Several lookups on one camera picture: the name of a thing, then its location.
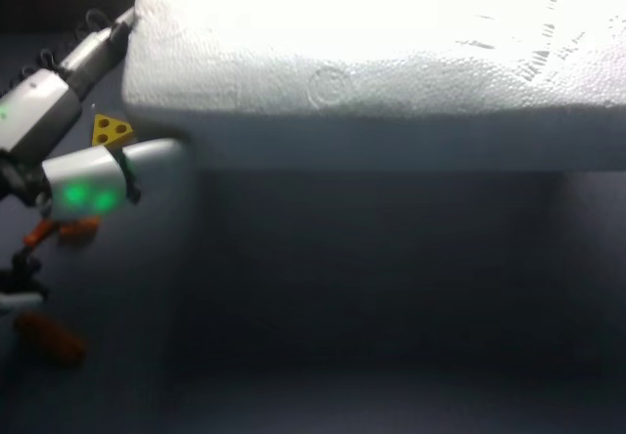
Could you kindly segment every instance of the circular imprint on styrofoam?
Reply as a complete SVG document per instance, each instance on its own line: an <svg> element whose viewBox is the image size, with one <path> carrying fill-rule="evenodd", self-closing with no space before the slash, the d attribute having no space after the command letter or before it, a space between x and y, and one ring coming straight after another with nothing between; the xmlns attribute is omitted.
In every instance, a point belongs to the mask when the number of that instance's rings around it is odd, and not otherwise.
<svg viewBox="0 0 626 434"><path fill-rule="evenodd" d="M309 80L308 95L315 107L332 107L350 97L350 76L336 67L317 69Z"/></svg>

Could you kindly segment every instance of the wire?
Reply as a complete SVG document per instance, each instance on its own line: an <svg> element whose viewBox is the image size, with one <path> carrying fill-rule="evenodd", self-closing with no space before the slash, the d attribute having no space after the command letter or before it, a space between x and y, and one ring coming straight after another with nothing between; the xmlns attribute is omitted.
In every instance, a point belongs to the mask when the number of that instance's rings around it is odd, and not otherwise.
<svg viewBox="0 0 626 434"><path fill-rule="evenodd" d="M104 12L99 9L90 9L85 14L83 22L76 26L73 33L66 39L60 48L57 50L43 48L35 58L35 65L23 66L20 73L9 81L9 87L0 91L0 97L6 95L22 81L41 68L52 70L63 77L63 69L60 67L60 64L64 57L76 48L76 46L78 46L78 44L87 37L87 35L94 31L100 31L108 26L111 26L111 20Z"/></svg>

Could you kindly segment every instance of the robotic hand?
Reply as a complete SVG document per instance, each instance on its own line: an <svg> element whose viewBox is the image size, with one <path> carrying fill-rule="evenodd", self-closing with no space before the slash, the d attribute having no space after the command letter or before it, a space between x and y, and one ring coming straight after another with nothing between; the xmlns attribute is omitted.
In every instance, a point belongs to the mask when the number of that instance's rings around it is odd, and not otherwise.
<svg viewBox="0 0 626 434"><path fill-rule="evenodd" d="M93 32L58 66L40 69L0 99L0 201L15 195L44 218L70 221L103 215L126 200L137 203L159 181L164 162L182 145L160 139L109 150L93 147L44 160L81 113L91 88L123 60L133 9ZM40 263L27 246L0 271L0 314L41 303L47 290L34 279Z"/></svg>

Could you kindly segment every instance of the dark gray table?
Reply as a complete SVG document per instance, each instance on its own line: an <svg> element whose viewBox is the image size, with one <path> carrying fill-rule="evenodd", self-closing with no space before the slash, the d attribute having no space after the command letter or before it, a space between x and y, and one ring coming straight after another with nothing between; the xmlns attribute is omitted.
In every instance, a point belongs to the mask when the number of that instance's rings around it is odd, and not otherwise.
<svg viewBox="0 0 626 434"><path fill-rule="evenodd" d="M0 74L53 35L0 38ZM121 68L55 153L125 119ZM200 172L44 246L80 370L0 322L3 434L622 432L626 181ZM37 222L0 205L6 263Z"/></svg>

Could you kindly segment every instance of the green light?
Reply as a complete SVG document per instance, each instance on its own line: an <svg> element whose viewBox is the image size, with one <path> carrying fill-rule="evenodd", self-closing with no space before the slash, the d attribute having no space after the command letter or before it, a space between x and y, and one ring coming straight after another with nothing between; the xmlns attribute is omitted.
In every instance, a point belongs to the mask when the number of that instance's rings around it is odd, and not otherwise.
<svg viewBox="0 0 626 434"><path fill-rule="evenodd" d="M70 206L80 207L85 205L85 201L89 196L89 187L85 184L69 185L63 191L64 198Z"/></svg>
<svg viewBox="0 0 626 434"><path fill-rule="evenodd" d="M115 192L101 192L94 199L94 211L109 212L117 206L117 194Z"/></svg>

